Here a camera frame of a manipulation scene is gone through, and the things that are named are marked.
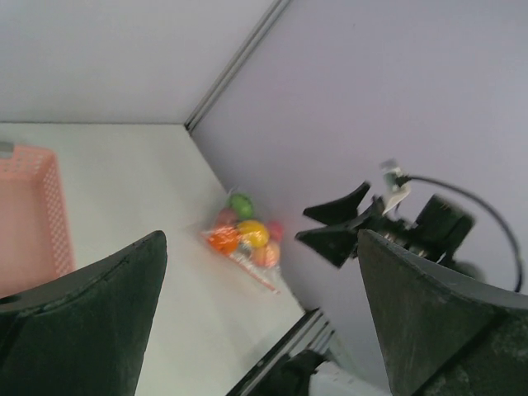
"plastic bag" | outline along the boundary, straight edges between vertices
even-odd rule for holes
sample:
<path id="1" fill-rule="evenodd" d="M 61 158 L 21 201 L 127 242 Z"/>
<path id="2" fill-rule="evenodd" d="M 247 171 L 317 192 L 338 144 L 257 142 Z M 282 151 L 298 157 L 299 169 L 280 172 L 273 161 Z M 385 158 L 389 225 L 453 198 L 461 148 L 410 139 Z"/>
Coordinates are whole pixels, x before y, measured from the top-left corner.
<path id="1" fill-rule="evenodd" d="M 213 226 L 201 234 L 216 252 L 238 264 L 267 289 L 279 293 L 284 229 L 278 221 L 266 221 L 261 216 L 262 208 L 257 208 L 248 194 L 233 190 Z"/>

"orange toy fruit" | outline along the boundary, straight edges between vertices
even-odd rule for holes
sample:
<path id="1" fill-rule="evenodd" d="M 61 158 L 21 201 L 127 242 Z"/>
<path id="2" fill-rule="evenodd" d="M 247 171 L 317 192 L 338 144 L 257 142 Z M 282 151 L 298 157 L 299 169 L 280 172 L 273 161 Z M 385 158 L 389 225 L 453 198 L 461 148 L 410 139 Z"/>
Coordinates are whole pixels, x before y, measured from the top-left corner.
<path id="1" fill-rule="evenodd" d="M 270 240 L 270 233 L 260 221 L 246 220 L 237 226 L 240 238 L 252 248 L 262 248 Z"/>
<path id="2" fill-rule="evenodd" d="M 216 227 L 207 237 L 207 242 L 215 250 L 228 256 L 238 247 L 240 234 L 237 229 L 230 225 L 221 225 Z"/>
<path id="3" fill-rule="evenodd" d="M 266 246 L 253 250 L 251 259 L 257 266 L 271 268 L 281 259 L 281 247 L 279 243 L 270 241 Z"/>

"basket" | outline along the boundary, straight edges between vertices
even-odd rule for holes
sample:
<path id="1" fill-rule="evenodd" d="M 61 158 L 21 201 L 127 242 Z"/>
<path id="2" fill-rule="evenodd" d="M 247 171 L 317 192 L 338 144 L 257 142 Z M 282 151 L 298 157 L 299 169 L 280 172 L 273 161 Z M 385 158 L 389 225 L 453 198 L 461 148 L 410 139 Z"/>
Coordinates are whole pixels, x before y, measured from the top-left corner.
<path id="1" fill-rule="evenodd" d="M 56 155 L 0 143 L 0 299 L 73 268 Z"/>

